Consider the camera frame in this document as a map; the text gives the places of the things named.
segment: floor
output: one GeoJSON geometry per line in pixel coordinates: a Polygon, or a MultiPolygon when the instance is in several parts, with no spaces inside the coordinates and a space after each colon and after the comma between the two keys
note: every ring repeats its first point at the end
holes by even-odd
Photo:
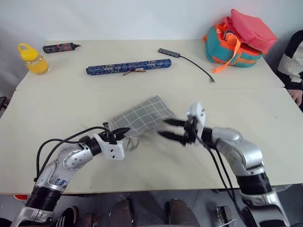
{"type": "MultiPolygon", "coordinates": [[[[244,207],[239,191],[236,194],[239,205],[244,207]]],[[[278,194],[291,224],[303,222],[302,185],[294,184],[278,194]]],[[[229,206],[232,211],[232,217],[238,220],[236,226],[243,226],[227,194],[225,192],[215,193],[211,190],[103,193],[81,196],[65,195],[58,202],[54,219],[57,219],[66,207],[77,206],[80,211],[80,218],[76,227],[83,226],[86,213],[98,213],[101,219],[99,227],[104,227],[106,226],[107,215],[113,205],[125,198],[132,198],[133,200],[138,226],[165,224],[165,203],[172,198],[185,201],[193,210],[201,226],[215,227],[220,225],[215,214],[216,206],[229,206]]],[[[15,200],[13,196],[0,195],[0,216],[2,218],[12,220],[21,206],[22,202],[15,200]]]]}

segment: sleeve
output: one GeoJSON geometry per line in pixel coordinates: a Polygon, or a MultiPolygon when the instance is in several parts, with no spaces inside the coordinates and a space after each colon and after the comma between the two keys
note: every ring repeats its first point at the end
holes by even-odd
{"type": "Polygon", "coordinates": [[[277,75],[286,89],[303,90],[303,30],[291,37],[278,66],[277,75]]]}

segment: sneaker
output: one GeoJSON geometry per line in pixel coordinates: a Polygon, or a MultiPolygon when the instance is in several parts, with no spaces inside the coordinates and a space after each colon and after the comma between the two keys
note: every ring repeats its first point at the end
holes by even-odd
{"type": "Polygon", "coordinates": [[[67,208],[53,227],[74,227],[78,218],[78,208],[67,208]]]}

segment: gray plaid cloth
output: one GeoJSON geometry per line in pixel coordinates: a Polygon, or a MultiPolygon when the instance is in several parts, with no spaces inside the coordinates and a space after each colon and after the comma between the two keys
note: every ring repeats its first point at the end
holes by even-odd
{"type": "Polygon", "coordinates": [[[111,120],[117,128],[130,128],[126,136],[139,136],[174,116],[160,97],[155,96],[111,120]]]}

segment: red bag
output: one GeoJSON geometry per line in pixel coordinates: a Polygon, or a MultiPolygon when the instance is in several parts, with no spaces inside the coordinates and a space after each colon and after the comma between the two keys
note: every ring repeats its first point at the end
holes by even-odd
{"type": "Polygon", "coordinates": [[[277,41],[275,34],[260,18],[242,14],[235,9],[231,13],[232,17],[226,17],[223,21],[242,43],[267,53],[277,41]]]}

